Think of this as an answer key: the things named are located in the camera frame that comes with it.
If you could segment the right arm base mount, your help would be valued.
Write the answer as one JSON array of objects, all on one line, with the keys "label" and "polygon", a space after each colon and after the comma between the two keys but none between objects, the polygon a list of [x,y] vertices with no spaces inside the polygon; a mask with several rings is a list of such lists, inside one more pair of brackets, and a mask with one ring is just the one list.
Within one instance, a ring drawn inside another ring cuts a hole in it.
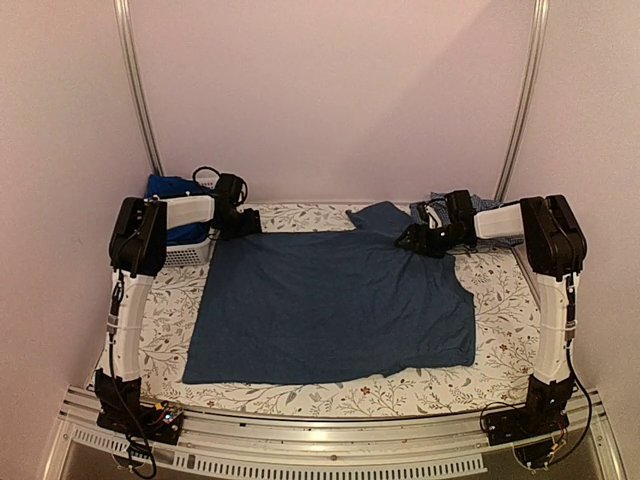
[{"label": "right arm base mount", "polygon": [[503,445],[550,435],[564,434],[569,427],[564,411],[550,414],[529,414],[524,406],[490,402],[480,413],[479,425],[491,446]]}]

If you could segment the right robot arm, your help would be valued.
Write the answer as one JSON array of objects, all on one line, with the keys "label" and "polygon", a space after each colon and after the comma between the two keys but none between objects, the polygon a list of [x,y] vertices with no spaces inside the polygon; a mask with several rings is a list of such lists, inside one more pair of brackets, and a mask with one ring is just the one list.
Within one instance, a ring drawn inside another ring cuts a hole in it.
[{"label": "right robot arm", "polygon": [[577,327],[579,276],[587,245],[562,195],[528,197],[477,211],[466,190],[445,194],[448,220],[435,227],[422,219],[396,239],[397,247],[441,258],[449,250],[480,240],[523,238],[528,263],[536,275],[540,298],[540,344],[529,377],[524,406],[483,415],[490,444],[498,445],[550,434],[568,427],[565,408],[580,383],[571,348]]}]

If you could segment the dark teal t-shirt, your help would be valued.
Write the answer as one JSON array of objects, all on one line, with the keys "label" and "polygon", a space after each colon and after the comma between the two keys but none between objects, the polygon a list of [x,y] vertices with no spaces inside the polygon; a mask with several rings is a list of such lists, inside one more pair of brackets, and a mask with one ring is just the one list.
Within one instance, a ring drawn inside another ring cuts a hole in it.
[{"label": "dark teal t-shirt", "polygon": [[389,202],[349,220],[219,241],[183,381],[321,384],[472,365],[474,298],[454,258],[398,248],[412,220]]}]

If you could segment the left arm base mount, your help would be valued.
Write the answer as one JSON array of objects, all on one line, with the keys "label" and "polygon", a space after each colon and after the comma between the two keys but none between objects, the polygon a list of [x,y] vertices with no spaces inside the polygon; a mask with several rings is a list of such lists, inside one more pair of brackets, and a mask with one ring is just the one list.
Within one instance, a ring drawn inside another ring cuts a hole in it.
[{"label": "left arm base mount", "polygon": [[103,429],[168,445],[178,444],[183,422],[183,409],[168,401],[134,407],[125,407],[121,402],[103,404],[97,419]]}]

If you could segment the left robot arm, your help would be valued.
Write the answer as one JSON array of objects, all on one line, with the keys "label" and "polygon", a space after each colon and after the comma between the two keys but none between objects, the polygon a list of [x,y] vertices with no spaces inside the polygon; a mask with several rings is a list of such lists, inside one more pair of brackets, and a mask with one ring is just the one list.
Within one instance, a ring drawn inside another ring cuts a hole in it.
[{"label": "left robot arm", "polygon": [[139,345],[147,296],[166,264],[208,261],[215,240],[258,233],[260,216],[242,206],[247,182],[210,168],[214,178],[150,175],[144,196],[126,198],[109,242],[112,291],[103,354],[93,386],[98,425],[129,436],[175,441],[179,414],[141,404]]}]

